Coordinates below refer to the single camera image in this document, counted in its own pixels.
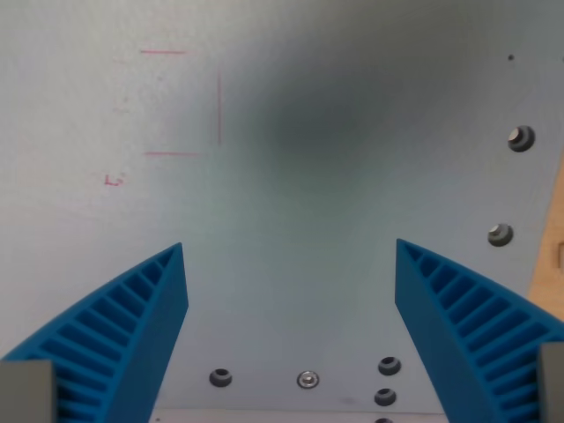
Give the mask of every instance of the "gray metal surface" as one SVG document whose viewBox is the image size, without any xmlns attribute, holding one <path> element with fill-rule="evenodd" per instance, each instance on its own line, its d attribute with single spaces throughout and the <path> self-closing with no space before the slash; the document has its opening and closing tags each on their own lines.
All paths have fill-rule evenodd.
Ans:
<svg viewBox="0 0 564 423">
<path fill-rule="evenodd" d="M 53 363 L 0 361 L 0 419 L 11 423 L 56 423 Z"/>
<path fill-rule="evenodd" d="M 551 342 L 542 344 L 538 351 L 537 381 L 540 416 L 543 423 L 564 420 L 564 344 Z"/>
<path fill-rule="evenodd" d="M 375 411 L 393 389 L 386 411 L 441 412 L 394 305 L 396 238 L 526 294 L 564 132 L 561 2 L 0 8 L 0 353 L 182 241 L 159 406 Z M 536 142 L 515 153 L 520 125 Z"/>
</svg>

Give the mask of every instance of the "hole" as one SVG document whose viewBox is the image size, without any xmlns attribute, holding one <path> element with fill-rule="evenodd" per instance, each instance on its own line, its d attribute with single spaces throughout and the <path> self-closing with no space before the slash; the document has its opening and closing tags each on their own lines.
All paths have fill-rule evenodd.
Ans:
<svg viewBox="0 0 564 423">
<path fill-rule="evenodd" d="M 112 368 L 105 366 L 98 361 L 91 359 L 90 357 L 86 357 L 81 352 L 78 352 L 73 348 L 68 347 L 67 345 L 55 341 L 54 339 L 47 341 L 41 346 L 41 348 L 48 353 L 52 353 L 53 355 L 61 357 L 65 360 L 72 361 L 79 366 L 85 367 L 101 375 L 109 377 L 114 375 L 114 370 Z"/>
<path fill-rule="evenodd" d="M 133 275 L 127 279 L 125 285 L 143 300 L 148 301 L 151 298 L 152 288 L 139 275 Z"/>
<path fill-rule="evenodd" d="M 94 417 L 89 412 L 81 412 L 78 409 L 70 406 L 61 406 L 60 404 L 57 406 L 57 412 L 59 418 L 63 419 L 74 419 L 77 421 L 94 421 Z"/>
<path fill-rule="evenodd" d="M 433 258 L 430 257 L 425 257 L 423 258 L 423 261 L 421 262 L 421 273 L 423 274 L 423 276 L 425 278 L 428 278 L 431 273 L 433 273 L 435 271 L 435 269 L 439 267 L 439 261 L 435 260 Z"/>
<path fill-rule="evenodd" d="M 121 286 L 117 286 L 108 296 L 136 317 L 141 317 L 143 314 L 143 304 Z"/>
<path fill-rule="evenodd" d="M 531 383 L 537 382 L 537 369 L 536 366 L 526 367 L 523 371 L 520 371 L 518 375 L 512 379 L 498 385 L 493 393 L 495 395 L 505 395 L 513 390 L 518 390 L 522 386 L 529 385 Z"/>
<path fill-rule="evenodd" d="M 501 298 L 486 304 L 483 308 L 473 313 L 464 323 L 460 325 L 460 336 L 465 338 L 484 324 L 494 319 L 496 316 L 507 310 L 509 303 Z"/>
<path fill-rule="evenodd" d="M 402 368 L 402 363 L 396 357 L 386 357 L 378 364 L 378 371 L 384 376 L 395 375 Z"/>
<path fill-rule="evenodd" d="M 511 359 L 509 361 L 505 360 L 503 364 L 499 365 L 496 368 L 493 368 L 488 373 L 486 373 L 486 380 L 488 382 L 492 382 L 499 377 L 506 375 L 507 373 L 513 372 L 517 368 L 529 366 L 531 363 L 534 363 L 537 360 L 537 352 L 538 346 L 535 345 L 528 351 L 525 351 L 514 359 Z"/>
<path fill-rule="evenodd" d="M 485 355 L 477 359 L 476 363 L 479 366 L 485 366 L 492 361 L 495 361 L 504 355 L 512 353 L 518 350 L 522 346 L 529 344 L 535 339 L 539 339 L 548 332 L 548 329 L 540 323 L 535 323 L 529 326 L 525 330 L 519 330 L 519 333 L 511 337 L 510 339 L 503 342 L 501 345 L 497 345 L 495 348 L 491 349 Z"/>
<path fill-rule="evenodd" d="M 153 282 L 154 285 L 157 285 L 159 283 L 162 271 L 157 264 L 149 263 L 144 267 L 143 270 L 141 270 L 141 273 L 143 273 L 147 279 Z"/>
<path fill-rule="evenodd" d="M 106 317 L 110 322 L 115 323 L 120 328 L 133 333 L 135 321 L 123 313 L 119 308 L 110 304 L 109 301 L 101 299 L 92 306 L 94 310 Z"/>
<path fill-rule="evenodd" d="M 501 403 L 503 410 L 511 410 L 513 408 L 521 407 L 526 404 L 535 403 L 538 401 L 538 388 L 536 383 L 523 386 L 520 393 L 514 395 L 512 398 L 507 399 Z"/>
<path fill-rule="evenodd" d="M 396 392 L 388 388 L 379 390 L 378 392 L 376 392 L 376 395 L 374 395 L 375 403 L 377 403 L 381 407 L 387 407 L 388 405 L 394 404 L 396 402 L 396 399 Z"/>
<path fill-rule="evenodd" d="M 59 399 L 72 401 L 74 403 L 81 403 L 94 407 L 99 407 L 102 404 L 101 399 L 99 398 L 90 397 L 82 392 L 78 392 L 64 386 L 57 386 L 57 395 Z"/>
<path fill-rule="evenodd" d="M 468 293 L 475 285 L 475 282 L 470 278 L 460 278 L 455 280 L 448 288 L 442 291 L 439 301 L 445 310 L 448 310 L 455 302 L 460 300 Z"/>
<path fill-rule="evenodd" d="M 167 253 L 163 254 L 159 257 L 159 263 L 162 267 L 167 267 L 168 262 L 170 261 L 170 257 L 173 256 L 173 250 L 171 249 Z"/>
<path fill-rule="evenodd" d="M 442 289 L 448 285 L 457 275 L 456 271 L 453 271 L 448 266 L 443 266 L 442 269 L 431 279 L 431 287 L 433 291 L 439 293 Z"/>
<path fill-rule="evenodd" d="M 411 245 L 405 245 L 405 249 L 407 250 L 409 255 L 412 257 L 414 262 L 417 262 L 419 260 L 419 258 L 422 256 L 422 253 L 418 249 L 415 249 L 414 247 L 412 247 Z"/>
<path fill-rule="evenodd" d="M 85 334 L 82 330 L 78 330 L 74 326 L 64 326 L 59 330 L 59 334 L 72 342 L 76 342 L 77 344 L 82 345 L 84 348 L 103 355 L 107 359 L 119 361 L 122 357 L 122 355 L 115 349 L 101 343 L 97 339 L 92 338 L 91 336 Z"/>
<path fill-rule="evenodd" d="M 449 314 L 450 321 L 454 324 L 460 323 L 467 315 L 492 298 L 492 296 L 493 294 L 490 291 L 482 287 L 472 291 L 453 307 Z"/>
<path fill-rule="evenodd" d="M 233 377 L 228 370 L 216 368 L 210 373 L 210 383 L 217 388 L 225 388 L 233 381 Z"/>
<path fill-rule="evenodd" d="M 77 320 L 84 324 L 84 326 L 100 333 L 103 337 L 116 342 L 121 346 L 127 346 L 128 338 L 123 335 L 119 330 L 114 329 L 110 324 L 101 320 L 96 315 L 85 311 L 77 317 Z"/>
<path fill-rule="evenodd" d="M 506 332 L 516 328 L 520 324 L 529 320 L 529 315 L 520 310 L 515 310 L 503 317 L 499 322 L 481 333 L 476 339 L 468 344 L 468 349 L 474 353 L 483 346 L 493 342 L 496 338 L 504 335 Z"/>
<path fill-rule="evenodd" d="M 97 390 L 99 392 L 105 392 L 106 389 L 108 388 L 108 386 L 106 386 L 106 384 L 95 381 L 94 379 L 83 375 L 82 373 L 66 367 L 66 366 L 61 366 L 59 364 L 57 364 L 56 362 L 54 362 L 54 366 L 56 369 L 56 377 L 60 377 L 61 379 L 64 379 L 65 381 L 69 381 L 69 382 L 73 382 L 76 383 L 78 385 L 83 385 L 86 386 L 87 388 L 90 388 L 92 390 Z"/>
</svg>

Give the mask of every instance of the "red marking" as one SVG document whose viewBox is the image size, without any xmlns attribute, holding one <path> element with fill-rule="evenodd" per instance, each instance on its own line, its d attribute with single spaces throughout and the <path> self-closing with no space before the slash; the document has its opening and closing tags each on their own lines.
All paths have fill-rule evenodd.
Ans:
<svg viewBox="0 0 564 423">
<path fill-rule="evenodd" d="M 109 181 L 109 175 L 106 175 L 106 180 L 104 181 L 104 185 L 111 185 L 112 187 L 119 187 L 121 184 L 123 184 L 123 180 L 118 179 L 117 182 L 110 182 Z"/>
<path fill-rule="evenodd" d="M 199 152 L 145 152 L 145 156 L 184 156 L 197 157 L 202 154 Z"/>
<path fill-rule="evenodd" d="M 139 50 L 142 55 L 185 55 L 184 50 Z"/>
<path fill-rule="evenodd" d="M 221 103 L 223 100 L 222 90 L 221 90 L 221 70 L 218 70 L 218 144 L 221 145 L 223 142 L 223 110 L 221 109 Z"/>
</svg>

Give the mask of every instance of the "screw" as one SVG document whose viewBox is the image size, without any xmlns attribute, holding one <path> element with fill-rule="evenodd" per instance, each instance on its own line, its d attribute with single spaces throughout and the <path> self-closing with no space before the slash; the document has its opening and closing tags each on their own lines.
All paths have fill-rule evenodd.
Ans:
<svg viewBox="0 0 564 423">
<path fill-rule="evenodd" d="M 514 130 L 511 131 L 511 133 L 509 134 L 509 142 L 510 143 L 518 143 L 519 141 L 521 141 L 521 138 L 523 137 L 523 132 L 521 131 L 520 128 L 515 128 Z"/>
<path fill-rule="evenodd" d="M 489 230 L 489 233 L 490 233 L 491 235 L 499 235 L 500 232 L 501 232 L 501 230 L 500 230 L 500 226 L 499 226 L 499 225 L 496 225 L 496 226 L 494 226 L 492 229 Z"/>
<path fill-rule="evenodd" d="M 306 370 L 298 375 L 298 385 L 305 390 L 311 390 L 319 384 L 319 376 L 316 372 Z"/>
</svg>

